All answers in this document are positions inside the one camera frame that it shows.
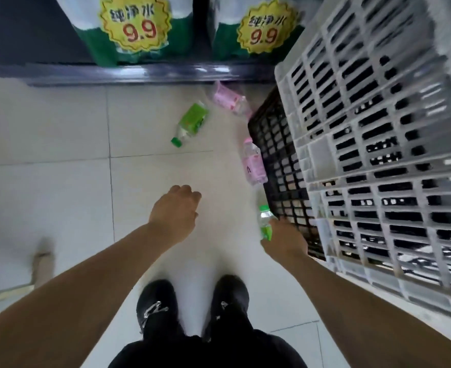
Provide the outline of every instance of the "forearm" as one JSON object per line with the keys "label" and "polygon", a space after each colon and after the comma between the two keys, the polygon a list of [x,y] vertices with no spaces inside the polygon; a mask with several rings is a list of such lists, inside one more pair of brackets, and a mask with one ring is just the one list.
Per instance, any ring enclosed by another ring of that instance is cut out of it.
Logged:
{"label": "forearm", "polygon": [[2,312],[0,367],[79,367],[166,240],[144,225]]}
{"label": "forearm", "polygon": [[308,256],[283,263],[352,367],[451,366],[451,341]]}

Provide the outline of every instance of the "white plastic crate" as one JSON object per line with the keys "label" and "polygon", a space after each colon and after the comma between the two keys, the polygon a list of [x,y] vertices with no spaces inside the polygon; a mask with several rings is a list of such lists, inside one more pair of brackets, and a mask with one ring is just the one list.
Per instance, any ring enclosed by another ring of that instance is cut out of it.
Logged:
{"label": "white plastic crate", "polygon": [[275,74],[329,267],[451,315],[451,54],[428,10],[325,0]]}

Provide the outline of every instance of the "9.9 price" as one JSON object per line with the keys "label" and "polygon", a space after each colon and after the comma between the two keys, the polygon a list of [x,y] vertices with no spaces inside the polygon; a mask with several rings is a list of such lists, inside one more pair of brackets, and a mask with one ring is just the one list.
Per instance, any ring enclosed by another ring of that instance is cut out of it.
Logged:
{"label": "9.9 price", "polygon": [[128,42],[137,41],[139,38],[144,39],[153,39],[157,35],[156,25],[152,20],[144,19],[141,23],[142,30],[144,32],[143,35],[139,34],[139,31],[135,28],[133,24],[127,23],[124,25],[124,34],[127,36]]}
{"label": "9.9 price", "polygon": [[251,45],[255,45],[259,42],[266,42],[266,43],[275,42],[275,40],[277,39],[277,36],[278,36],[278,30],[274,27],[270,28],[266,32],[265,40],[261,39],[262,34],[263,34],[263,32],[260,29],[256,29],[256,30],[252,31],[251,32]]}

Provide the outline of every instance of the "black sneaker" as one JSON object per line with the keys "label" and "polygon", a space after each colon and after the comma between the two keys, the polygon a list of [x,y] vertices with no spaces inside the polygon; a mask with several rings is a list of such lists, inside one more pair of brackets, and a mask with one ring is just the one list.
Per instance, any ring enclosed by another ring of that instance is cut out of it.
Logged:
{"label": "black sneaker", "polygon": [[210,340],[211,328],[215,321],[221,318],[221,313],[229,306],[234,307],[247,319],[247,308],[250,295],[241,278],[235,275],[224,275],[215,285],[209,320],[202,334],[203,339]]}
{"label": "black sneaker", "polygon": [[144,340],[185,336],[178,319],[178,302],[168,280],[146,285],[137,301],[137,320]]}

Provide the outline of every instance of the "plastic bottle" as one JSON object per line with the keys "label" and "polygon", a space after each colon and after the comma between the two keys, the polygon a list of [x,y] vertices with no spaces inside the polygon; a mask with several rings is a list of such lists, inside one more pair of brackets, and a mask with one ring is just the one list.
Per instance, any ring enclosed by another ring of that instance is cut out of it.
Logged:
{"label": "plastic bottle", "polygon": [[171,140],[171,143],[178,148],[183,146],[183,143],[198,133],[198,130],[203,124],[207,114],[208,109],[203,103],[198,102],[192,104],[178,123],[176,127],[176,134]]}
{"label": "plastic bottle", "polygon": [[246,116],[249,120],[253,114],[246,97],[225,87],[220,81],[214,83],[211,97],[215,104],[232,111],[238,116]]}
{"label": "plastic bottle", "polygon": [[271,240],[272,230],[269,222],[272,218],[275,218],[275,216],[268,205],[261,205],[259,207],[259,227],[264,239]]}
{"label": "plastic bottle", "polygon": [[248,137],[244,140],[243,145],[243,165],[246,173],[246,179],[251,185],[268,182],[261,151],[257,145],[253,143],[253,139]]}

